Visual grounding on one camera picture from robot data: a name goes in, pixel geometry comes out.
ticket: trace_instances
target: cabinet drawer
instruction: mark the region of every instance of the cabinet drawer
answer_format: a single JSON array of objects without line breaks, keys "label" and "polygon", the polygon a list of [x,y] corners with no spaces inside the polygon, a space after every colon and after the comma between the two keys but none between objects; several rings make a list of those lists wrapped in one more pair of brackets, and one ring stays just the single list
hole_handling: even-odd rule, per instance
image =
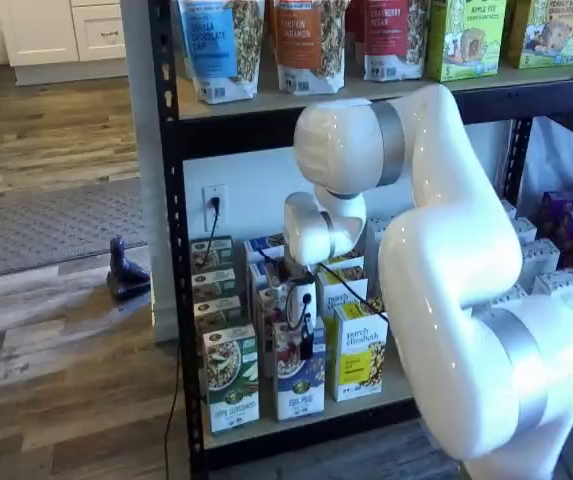
[{"label": "cabinet drawer", "polygon": [[73,8],[79,59],[107,60],[126,56],[119,5]]},{"label": "cabinet drawer", "polygon": [[88,7],[91,5],[119,5],[119,0],[71,0],[73,7]]}]

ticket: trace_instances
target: shelf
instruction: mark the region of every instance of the shelf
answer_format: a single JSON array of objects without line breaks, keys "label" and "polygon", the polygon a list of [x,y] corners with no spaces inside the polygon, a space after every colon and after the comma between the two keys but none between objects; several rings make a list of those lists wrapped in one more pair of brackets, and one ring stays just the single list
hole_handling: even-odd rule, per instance
[{"label": "shelf", "polygon": [[[287,442],[280,440],[278,444],[275,444],[275,437],[273,436],[285,432],[294,433],[293,437],[298,439],[295,447],[301,447],[302,443],[305,443],[304,439],[310,440],[317,432],[322,430],[316,428],[317,426],[321,423],[332,421],[344,423],[344,427],[349,427],[348,433],[365,431],[375,428],[376,426],[381,426],[381,424],[375,423],[373,426],[369,424],[368,421],[356,421],[356,417],[359,418],[360,414],[363,415],[377,409],[387,409],[388,413],[394,415],[398,422],[416,417],[417,412],[414,408],[410,385],[406,380],[406,376],[400,364],[395,342],[390,336],[387,341],[386,350],[382,391],[380,393],[353,400],[336,402],[332,398],[332,394],[327,391],[324,412],[319,415],[310,415],[299,419],[278,422],[275,419],[272,382],[266,379],[262,380],[260,385],[260,419],[248,425],[217,434],[211,434],[208,421],[208,409],[206,405],[202,403],[204,448],[209,453],[209,457],[215,452],[219,453],[219,457],[222,459],[220,466],[224,466],[227,464],[227,459],[236,458],[235,455],[237,455],[237,453],[233,452],[248,450],[254,458],[279,453],[289,449]],[[340,430],[341,427],[335,428],[335,434],[331,436],[331,438],[341,436]],[[248,442],[253,443],[255,446],[249,447],[246,445],[244,447],[244,443]],[[270,449],[271,445],[276,447],[275,451]],[[223,451],[226,447],[235,448],[232,451]]]},{"label": "shelf", "polygon": [[[262,59],[254,99],[207,105],[176,61],[179,118],[185,160],[292,146],[300,112],[315,102],[365,97],[395,98],[434,83],[407,80],[376,83],[362,79],[355,65],[346,69],[346,86],[335,95],[294,96],[277,88],[272,58]],[[455,95],[464,123],[531,118],[573,111],[573,66],[518,70],[500,65],[490,77],[445,83]]]},{"label": "shelf", "polygon": [[[182,120],[196,120],[210,117],[244,115],[258,112],[275,112],[288,109],[303,109],[315,102],[345,98],[365,97],[370,100],[382,100],[399,97],[420,87],[435,83],[428,79],[406,80],[401,82],[369,82],[359,77],[355,66],[346,73],[345,87],[335,95],[295,96],[282,92],[277,87],[277,68],[270,59],[263,59],[266,66],[260,71],[258,94],[252,100],[207,105],[197,100],[190,80],[178,77],[177,88],[180,92],[179,116]],[[516,87],[538,83],[562,82],[573,80],[573,66],[558,68],[536,68],[518,70],[502,65],[497,75],[477,79],[447,82],[445,85],[453,92],[466,90],[495,89]]]}]

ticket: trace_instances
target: black shelf frame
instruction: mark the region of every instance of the black shelf frame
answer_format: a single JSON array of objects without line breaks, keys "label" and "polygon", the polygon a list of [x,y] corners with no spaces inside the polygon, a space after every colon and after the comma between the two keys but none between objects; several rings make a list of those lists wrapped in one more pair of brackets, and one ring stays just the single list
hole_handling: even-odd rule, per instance
[{"label": "black shelf frame", "polygon": [[[191,478],[206,479],[211,470],[418,417],[419,412],[414,401],[403,400],[258,438],[205,448],[190,287],[183,162],[207,156],[292,146],[295,124],[302,108],[181,120],[175,81],[171,0],[147,1],[177,303]],[[535,116],[573,112],[573,79],[497,88],[475,88],[475,85],[471,84],[470,90],[458,90],[453,92],[453,95],[464,123],[513,120],[502,192],[505,198],[515,203],[521,185],[532,119]]]}]

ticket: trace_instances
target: blue cereal box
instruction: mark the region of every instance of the blue cereal box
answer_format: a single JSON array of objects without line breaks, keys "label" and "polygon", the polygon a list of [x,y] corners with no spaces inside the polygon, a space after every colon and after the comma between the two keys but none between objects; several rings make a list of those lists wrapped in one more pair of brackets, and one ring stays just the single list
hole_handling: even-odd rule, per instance
[{"label": "blue cereal box", "polygon": [[301,327],[291,330],[288,323],[273,324],[275,372],[273,388],[277,420],[288,420],[324,411],[326,338],[324,323],[317,318],[313,356],[302,360]]}]

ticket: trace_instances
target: black object on floor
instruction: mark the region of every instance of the black object on floor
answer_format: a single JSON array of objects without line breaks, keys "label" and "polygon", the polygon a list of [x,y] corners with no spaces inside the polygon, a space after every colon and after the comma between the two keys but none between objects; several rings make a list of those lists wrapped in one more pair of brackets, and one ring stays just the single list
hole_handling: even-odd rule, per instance
[{"label": "black object on floor", "polygon": [[111,239],[110,272],[106,275],[106,284],[111,296],[118,302],[137,297],[150,290],[150,275],[126,258],[125,249],[122,237]]}]

